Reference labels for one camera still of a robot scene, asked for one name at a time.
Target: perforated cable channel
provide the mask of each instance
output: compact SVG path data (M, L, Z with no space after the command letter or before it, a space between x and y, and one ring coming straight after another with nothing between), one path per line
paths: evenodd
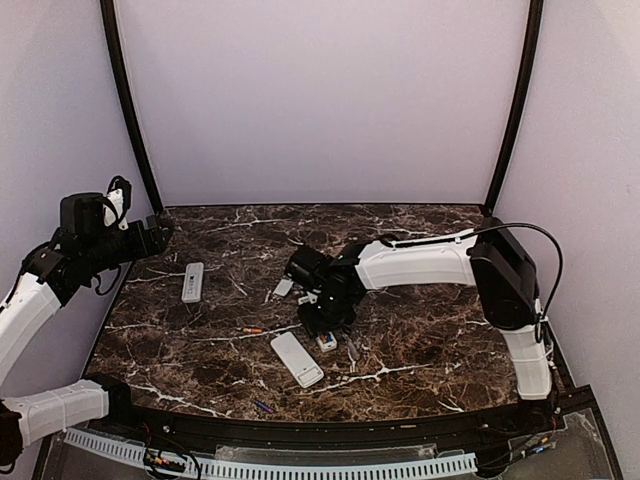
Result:
M143 468L144 444L133 440L117 440L102 435L70 428L65 443L115 462ZM361 466L287 466L235 463L199 457L203 479L229 480L422 480L446 478L477 471L475 454L468 453L445 458L414 462L386 463ZM167 452L164 457L182 461ZM197 470L191 459L183 478L196 478Z

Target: small electronic component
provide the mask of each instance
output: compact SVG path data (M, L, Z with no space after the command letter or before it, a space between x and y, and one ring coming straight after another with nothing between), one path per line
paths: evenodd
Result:
M338 348L338 341L333 332L321 333L316 337L316 343L320 347L322 353L330 352Z
M158 453L153 454L149 450L145 452L143 463L145 466L151 467L153 473L155 474L160 474L160 472L157 471L158 468L176 473L184 473L185 471L185 465L181 464L180 462L167 460L166 458L162 458Z
M182 301L184 303L196 303L202 295L202 279L204 276L204 263L190 263L184 275L182 286Z
M271 346L302 388L310 387L324 377L322 369L293 333L287 332L274 338Z

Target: white plastic arm segment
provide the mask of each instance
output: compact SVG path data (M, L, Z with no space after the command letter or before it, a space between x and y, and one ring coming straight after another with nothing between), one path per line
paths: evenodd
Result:
M534 325L513 331L500 330L516 369L518 394L523 400L544 400L551 392L551 370L544 342L536 342L535 330Z
M471 231L429 240L456 238ZM467 250L475 243L476 237L471 237L458 242L394 249L375 241L360 252L356 271L367 290L425 283L475 285L467 254Z
M19 425L24 447L42 437L109 413L107 392L89 380L29 397L5 398L3 403L22 416Z
M470 231L428 240L456 238ZM360 261L355 268L367 290L427 283L475 285L467 251L475 245L476 238L411 248L386 247L375 241L360 252ZM500 330L500 333L511 354L520 397L523 400L547 398L551 391L551 371L544 342L536 342L535 327L529 325L515 331Z
M27 343L59 309L49 285L38 283L30 273L22 276L11 302L0 312L0 385Z

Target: small white box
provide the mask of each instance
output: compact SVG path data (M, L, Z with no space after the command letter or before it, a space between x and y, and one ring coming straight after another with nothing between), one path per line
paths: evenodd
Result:
M321 333L316 337L316 343L320 347L320 350L322 350L322 353L330 352L338 348L338 341L333 332Z

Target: blue pen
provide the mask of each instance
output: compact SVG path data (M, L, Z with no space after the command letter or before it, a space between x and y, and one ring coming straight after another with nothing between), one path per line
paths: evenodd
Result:
M263 409L265 412L267 413L273 413L273 408L271 408L268 405L265 405L264 403L262 403L260 400L254 400L253 403L255 403L258 407L260 407L261 409Z

